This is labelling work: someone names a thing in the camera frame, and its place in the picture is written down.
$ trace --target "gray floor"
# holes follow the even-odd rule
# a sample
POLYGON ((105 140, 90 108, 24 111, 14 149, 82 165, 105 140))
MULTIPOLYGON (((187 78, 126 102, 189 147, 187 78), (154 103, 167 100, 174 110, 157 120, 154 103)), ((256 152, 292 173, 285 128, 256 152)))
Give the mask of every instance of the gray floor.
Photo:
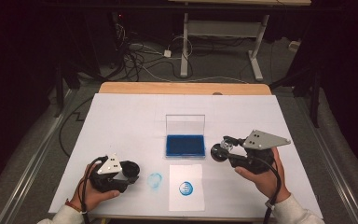
MULTIPOLYGON (((289 41, 286 39, 274 44, 262 44, 257 57, 265 77, 262 83, 269 84, 285 76, 295 57, 295 54, 287 49, 288 44, 289 41)), ((209 49, 197 49, 196 45, 193 55, 190 56, 193 76, 189 80, 174 77, 171 65, 160 63, 147 71, 143 70, 139 81, 255 83, 245 54, 246 50, 252 49, 253 45, 252 40, 245 40, 239 46, 224 48, 221 46, 221 49, 215 49, 213 52, 209 49)), ((145 50, 156 49, 158 52, 164 50, 161 46, 152 43, 148 43, 147 46, 153 49, 145 50)), ((144 56, 147 60, 158 57, 150 54, 144 54, 144 56)), ((174 64, 175 73, 178 75, 179 61, 166 61, 174 64)), ((107 74, 109 70, 107 64, 102 65, 104 74, 107 74)), ((98 92, 99 87, 100 84, 97 82, 82 79, 82 85, 78 91, 67 92, 63 114, 70 115, 75 108, 98 92)), ((325 223, 358 223, 358 161, 340 133, 329 111, 323 91, 321 91, 318 117, 321 125, 319 129, 312 127, 307 116, 309 104, 307 97, 293 97, 290 88, 278 88, 273 93, 277 95, 296 148, 318 198, 325 223)), ((0 218, 2 218, 0 220, 8 220, 7 223, 36 223, 46 217, 52 218, 52 215, 48 214, 48 209, 68 162, 68 158, 61 150, 58 136, 58 130, 66 117, 54 118, 57 109, 54 102, 55 98, 52 94, 51 106, 22 139, 0 176, 0 218), (31 171, 34 178, 28 178, 33 175, 25 175, 30 174, 31 171), (19 183, 22 183, 20 187, 28 186, 29 188, 23 193, 14 191, 19 183)), ((86 117, 89 107, 90 101, 78 108, 77 112, 80 112, 81 119, 86 117)), ((62 128, 62 144, 69 153, 75 145, 82 124, 81 121, 76 121, 76 116, 71 116, 62 128)), ((162 223, 162 221, 115 220, 115 223, 141 222, 162 223)))

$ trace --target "blue ink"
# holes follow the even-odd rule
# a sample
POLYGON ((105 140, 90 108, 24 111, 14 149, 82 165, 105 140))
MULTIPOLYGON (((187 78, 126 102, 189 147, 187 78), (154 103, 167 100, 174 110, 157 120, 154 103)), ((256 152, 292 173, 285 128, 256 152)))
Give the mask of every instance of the blue ink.
POLYGON ((152 189, 158 189, 162 180, 162 176, 158 173, 153 173, 147 178, 147 185, 152 189))
POLYGON ((193 192, 193 186, 189 182, 185 181, 179 186, 179 191, 184 196, 188 196, 193 192))

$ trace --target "white paper card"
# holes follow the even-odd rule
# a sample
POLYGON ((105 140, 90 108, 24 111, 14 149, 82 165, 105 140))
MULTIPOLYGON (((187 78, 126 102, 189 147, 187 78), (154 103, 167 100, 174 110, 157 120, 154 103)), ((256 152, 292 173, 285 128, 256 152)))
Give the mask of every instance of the white paper card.
POLYGON ((202 166, 170 165, 170 211, 204 211, 202 166))

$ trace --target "person's left hand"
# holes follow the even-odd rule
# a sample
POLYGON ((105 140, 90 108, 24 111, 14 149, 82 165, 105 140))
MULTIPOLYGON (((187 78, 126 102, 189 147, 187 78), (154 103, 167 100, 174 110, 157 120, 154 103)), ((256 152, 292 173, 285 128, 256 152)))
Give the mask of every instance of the person's left hand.
MULTIPOLYGON (((94 164, 91 167, 91 170, 93 170, 95 166, 96 166, 96 164, 94 164)), ((79 209, 81 209, 81 202, 80 202, 78 195, 82 195, 82 192, 83 192, 83 185, 84 185, 83 179, 84 179, 84 176, 79 181, 78 187, 76 187, 76 190, 74 193, 74 197, 70 201, 70 203, 72 205, 76 206, 79 209)), ((100 202, 116 198, 118 195, 120 195, 120 192, 118 190, 110 190, 105 193, 101 193, 97 189, 93 188, 90 181, 88 180, 87 185, 86 185, 86 195, 85 195, 87 211, 89 212, 89 211, 93 210, 94 208, 96 208, 100 202)))

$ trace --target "stamped logo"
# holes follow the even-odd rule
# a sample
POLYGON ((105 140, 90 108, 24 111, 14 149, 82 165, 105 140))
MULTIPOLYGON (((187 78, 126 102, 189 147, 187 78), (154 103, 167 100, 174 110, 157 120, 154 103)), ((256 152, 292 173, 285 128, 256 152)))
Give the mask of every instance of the stamped logo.
POLYGON ((179 191, 182 195, 188 196, 193 193, 193 186, 189 182, 185 181, 179 186, 179 191))

